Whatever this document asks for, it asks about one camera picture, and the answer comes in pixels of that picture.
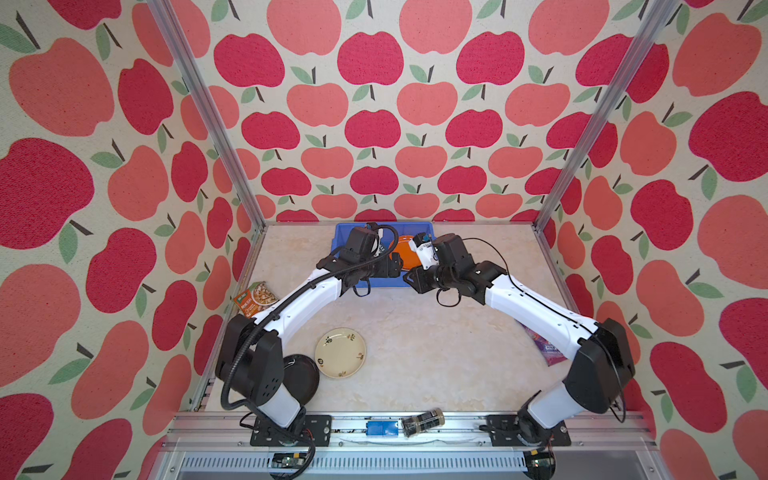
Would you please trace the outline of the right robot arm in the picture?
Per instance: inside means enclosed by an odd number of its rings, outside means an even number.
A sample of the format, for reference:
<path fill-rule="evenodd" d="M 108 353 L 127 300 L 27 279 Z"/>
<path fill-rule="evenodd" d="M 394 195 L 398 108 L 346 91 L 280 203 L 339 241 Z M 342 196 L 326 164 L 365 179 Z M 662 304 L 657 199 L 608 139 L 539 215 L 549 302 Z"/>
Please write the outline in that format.
<path fill-rule="evenodd" d="M 583 411 L 607 412 L 635 376 L 627 331 L 614 320 L 598 322 L 568 310 L 522 285 L 502 267 L 484 261 L 456 267 L 418 267 L 404 277 L 418 293 L 457 290 L 463 298 L 511 316 L 571 361 L 566 377 L 523 408 L 521 416 L 552 429 Z"/>

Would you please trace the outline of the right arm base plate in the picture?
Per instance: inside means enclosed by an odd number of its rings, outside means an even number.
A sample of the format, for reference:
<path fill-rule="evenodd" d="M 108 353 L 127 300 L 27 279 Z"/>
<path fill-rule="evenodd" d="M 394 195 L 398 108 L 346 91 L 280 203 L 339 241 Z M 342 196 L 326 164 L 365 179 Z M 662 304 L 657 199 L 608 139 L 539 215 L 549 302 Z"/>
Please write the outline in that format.
<path fill-rule="evenodd" d="M 544 448 L 572 445 L 568 429 L 563 422 L 546 429 L 527 416 L 519 420 L 516 414 L 488 415 L 480 430 L 489 435 L 494 447 Z"/>

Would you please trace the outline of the black plate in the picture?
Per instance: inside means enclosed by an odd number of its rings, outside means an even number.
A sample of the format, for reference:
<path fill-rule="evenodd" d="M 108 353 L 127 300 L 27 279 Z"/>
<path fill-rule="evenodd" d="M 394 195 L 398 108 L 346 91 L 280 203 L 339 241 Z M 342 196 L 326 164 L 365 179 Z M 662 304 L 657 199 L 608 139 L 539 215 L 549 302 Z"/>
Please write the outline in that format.
<path fill-rule="evenodd" d="M 320 371 L 315 361 L 303 354 L 293 354 L 283 358 L 283 385 L 302 405 L 306 406 L 315 396 Z"/>

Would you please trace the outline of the cream floral plate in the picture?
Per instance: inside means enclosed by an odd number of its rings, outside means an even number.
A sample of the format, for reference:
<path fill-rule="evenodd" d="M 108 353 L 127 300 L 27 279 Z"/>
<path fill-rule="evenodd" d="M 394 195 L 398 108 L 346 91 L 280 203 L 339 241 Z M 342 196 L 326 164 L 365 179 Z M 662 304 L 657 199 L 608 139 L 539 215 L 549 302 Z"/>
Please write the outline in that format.
<path fill-rule="evenodd" d="M 331 379 L 344 379 L 363 367 L 367 358 L 367 344 L 356 330 L 336 328 L 320 337 L 314 357 L 321 374 Z"/>

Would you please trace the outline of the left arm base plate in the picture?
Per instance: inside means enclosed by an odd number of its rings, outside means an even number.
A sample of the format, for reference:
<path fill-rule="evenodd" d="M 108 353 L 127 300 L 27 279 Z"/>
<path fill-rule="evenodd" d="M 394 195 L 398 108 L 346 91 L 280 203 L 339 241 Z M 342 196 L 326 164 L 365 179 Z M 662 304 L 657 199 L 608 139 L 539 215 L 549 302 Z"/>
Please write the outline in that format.
<path fill-rule="evenodd" d="M 250 445 L 254 447 L 306 446 L 327 447 L 332 432 L 331 415 L 305 415 L 288 427 L 280 427 L 271 419 L 259 416 L 251 427 Z"/>

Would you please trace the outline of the orange plastic plate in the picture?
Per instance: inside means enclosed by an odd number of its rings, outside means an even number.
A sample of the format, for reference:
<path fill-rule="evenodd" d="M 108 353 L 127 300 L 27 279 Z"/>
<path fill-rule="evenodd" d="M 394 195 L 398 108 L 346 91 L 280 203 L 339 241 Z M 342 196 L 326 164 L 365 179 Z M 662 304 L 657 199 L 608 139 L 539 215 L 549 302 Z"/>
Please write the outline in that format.
<path fill-rule="evenodd" d="M 402 261 L 402 272 L 407 272 L 421 266 L 421 261 L 418 255 L 410 248 L 410 242 L 412 240 L 412 235 L 401 235 L 395 242 L 395 248 L 392 254 L 397 254 Z"/>

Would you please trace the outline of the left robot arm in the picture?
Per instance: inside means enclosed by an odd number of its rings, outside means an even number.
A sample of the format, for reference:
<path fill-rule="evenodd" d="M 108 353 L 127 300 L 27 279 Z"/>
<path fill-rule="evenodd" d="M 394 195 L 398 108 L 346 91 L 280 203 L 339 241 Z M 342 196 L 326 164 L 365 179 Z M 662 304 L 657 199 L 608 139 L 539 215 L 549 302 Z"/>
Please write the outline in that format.
<path fill-rule="evenodd" d="M 283 343 L 316 313 L 363 280 L 396 278 L 403 262 L 397 253 L 376 257 L 333 254 L 287 297 L 252 317 L 229 321 L 216 361 L 222 380 L 220 405 L 246 408 L 294 434 L 303 429 L 305 400 L 284 385 Z"/>

